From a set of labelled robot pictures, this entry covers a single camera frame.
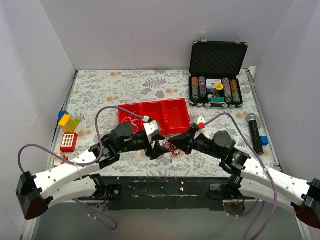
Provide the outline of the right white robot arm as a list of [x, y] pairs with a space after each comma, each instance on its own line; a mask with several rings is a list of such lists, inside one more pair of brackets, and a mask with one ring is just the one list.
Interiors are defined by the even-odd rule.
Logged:
[[319, 179], [307, 181], [263, 167], [257, 159], [238, 150], [226, 131], [209, 139], [195, 125], [169, 142], [187, 155], [195, 150], [219, 159], [219, 166], [231, 175], [226, 186], [230, 198], [245, 196], [275, 203], [294, 212], [308, 226], [320, 227]]

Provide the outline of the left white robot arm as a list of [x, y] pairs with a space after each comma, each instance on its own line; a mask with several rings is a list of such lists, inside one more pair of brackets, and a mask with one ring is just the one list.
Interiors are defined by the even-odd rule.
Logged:
[[96, 172], [119, 161], [121, 153], [144, 150], [151, 160], [168, 153], [159, 143], [164, 136], [158, 122], [153, 120], [143, 127], [134, 134], [132, 125], [120, 123], [102, 137], [102, 143], [91, 146], [78, 157], [44, 172], [25, 171], [15, 190], [24, 218], [35, 219], [50, 207], [73, 199], [103, 199], [109, 190]]

